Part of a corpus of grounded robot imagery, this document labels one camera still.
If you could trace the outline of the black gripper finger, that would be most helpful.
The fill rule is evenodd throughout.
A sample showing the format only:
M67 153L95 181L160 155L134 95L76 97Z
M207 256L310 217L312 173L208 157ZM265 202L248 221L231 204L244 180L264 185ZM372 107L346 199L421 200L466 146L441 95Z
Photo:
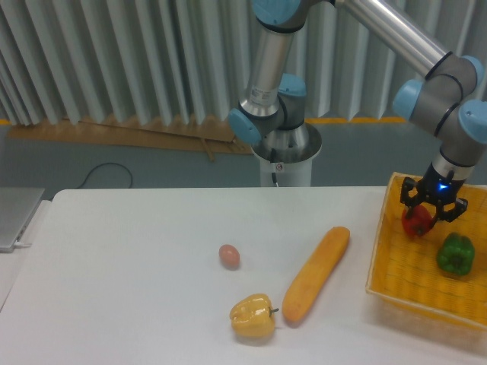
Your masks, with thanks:
M405 206L405 218L411 218L414 208L419 205L418 193L414 192L417 182L411 177L403 179L399 201Z
M468 208L468 201L464 198L455 198L454 201L448 202L448 205L453 205L452 209L446 210L445 203L436 198L428 198L427 203L434 206L435 212L428 225L428 229L432 230L438 221L446 221L451 223L455 221L460 215L466 212Z

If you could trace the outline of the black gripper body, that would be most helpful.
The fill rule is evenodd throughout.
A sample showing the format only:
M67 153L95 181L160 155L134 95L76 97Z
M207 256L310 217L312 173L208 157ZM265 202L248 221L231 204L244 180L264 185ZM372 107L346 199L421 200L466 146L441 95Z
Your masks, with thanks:
M431 163L425 175L417 182L415 198L419 204L425 202L433 206L449 205L456 201L463 184L464 180L454 179L453 170L441 175Z

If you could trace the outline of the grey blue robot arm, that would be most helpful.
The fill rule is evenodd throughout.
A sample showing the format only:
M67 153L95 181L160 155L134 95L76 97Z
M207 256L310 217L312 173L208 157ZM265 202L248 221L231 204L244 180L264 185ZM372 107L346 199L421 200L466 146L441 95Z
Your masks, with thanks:
M486 149L486 104L472 98L484 67L456 56L385 1L337 1L402 56L421 76L396 93L393 111L441 141L424 176L403 180L400 202L407 233L421 236L438 221L455 221L468 207L458 192ZM307 20L311 1L254 1L262 33L247 87L228 115L234 134L261 162L264 186L309 186L319 132L304 120L307 88L285 73L291 40Z

